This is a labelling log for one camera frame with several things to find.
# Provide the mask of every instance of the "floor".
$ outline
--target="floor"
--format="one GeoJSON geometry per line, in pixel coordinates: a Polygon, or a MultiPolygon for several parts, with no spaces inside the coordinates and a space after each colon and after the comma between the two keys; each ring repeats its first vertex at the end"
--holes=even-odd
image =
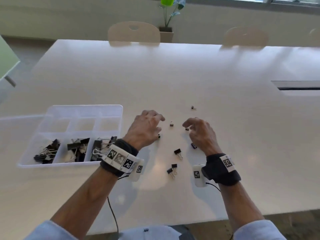
{"type": "MultiPolygon", "coordinates": [[[[6,38],[21,63],[10,74],[17,86],[23,86],[31,77],[31,69],[53,45],[53,41],[6,38]]],[[[10,96],[13,87],[4,79],[0,80],[0,104],[10,96]]],[[[271,220],[288,240],[319,240],[320,210],[309,210],[265,216],[271,220]]],[[[228,220],[202,222],[186,225],[197,240],[228,240],[232,230],[228,220]]],[[[86,240],[112,239],[112,234],[87,236],[86,240]]]]}

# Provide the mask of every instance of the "plant pot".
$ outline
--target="plant pot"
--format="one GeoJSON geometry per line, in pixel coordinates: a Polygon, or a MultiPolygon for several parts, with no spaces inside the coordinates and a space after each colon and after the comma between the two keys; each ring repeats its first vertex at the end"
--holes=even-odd
{"type": "Polygon", "coordinates": [[[160,42],[161,43],[172,43],[174,33],[170,27],[159,27],[160,31],[160,42]]]}

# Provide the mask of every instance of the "black cable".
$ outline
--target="black cable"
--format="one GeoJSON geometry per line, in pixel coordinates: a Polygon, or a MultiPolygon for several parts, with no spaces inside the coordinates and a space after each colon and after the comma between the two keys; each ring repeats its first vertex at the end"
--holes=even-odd
{"type": "MultiPolygon", "coordinates": [[[[119,179],[123,179],[123,178],[126,178],[126,177],[129,177],[129,175],[126,175],[126,176],[120,177],[120,178],[118,178],[117,180],[119,180],[119,179]]],[[[116,224],[116,226],[117,226],[117,233],[118,233],[118,237],[119,237],[119,227],[118,227],[118,222],[117,222],[116,216],[115,216],[115,214],[114,214],[114,212],[113,212],[113,210],[112,210],[112,207],[111,207],[111,205],[110,205],[109,196],[107,197],[107,199],[108,199],[109,207],[110,207],[111,213],[112,213],[112,215],[113,215],[113,218],[114,218],[115,224],[116,224]]]]}
{"type": "Polygon", "coordinates": [[[211,184],[211,183],[206,183],[206,184],[210,184],[210,185],[216,187],[216,189],[219,190],[219,192],[221,193],[220,189],[217,186],[215,186],[214,184],[211,184]]]}

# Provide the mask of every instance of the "hand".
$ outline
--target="hand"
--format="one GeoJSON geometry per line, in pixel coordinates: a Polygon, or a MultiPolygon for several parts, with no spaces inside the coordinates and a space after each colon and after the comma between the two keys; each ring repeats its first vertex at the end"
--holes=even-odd
{"type": "Polygon", "coordinates": [[[189,118],[183,124],[183,127],[190,127],[190,139],[198,148],[200,148],[207,156],[222,153],[220,149],[216,133],[207,121],[199,118],[189,118]]]}
{"type": "Polygon", "coordinates": [[[130,126],[127,134],[122,138],[138,151],[141,148],[151,145],[158,139],[161,127],[157,127],[160,121],[166,119],[162,114],[154,110],[144,110],[137,115],[130,126]]]}

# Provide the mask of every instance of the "potted plant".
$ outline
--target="potted plant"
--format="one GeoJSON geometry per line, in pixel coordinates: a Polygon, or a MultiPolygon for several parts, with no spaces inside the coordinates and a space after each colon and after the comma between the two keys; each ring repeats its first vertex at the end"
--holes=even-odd
{"type": "Polygon", "coordinates": [[[162,43],[172,43],[174,33],[172,28],[169,27],[169,23],[174,16],[180,14],[180,10],[186,5],[186,0],[161,0],[161,7],[163,9],[164,26],[159,27],[160,39],[162,43]],[[174,11],[167,16],[167,10],[169,7],[175,6],[174,11]]]}

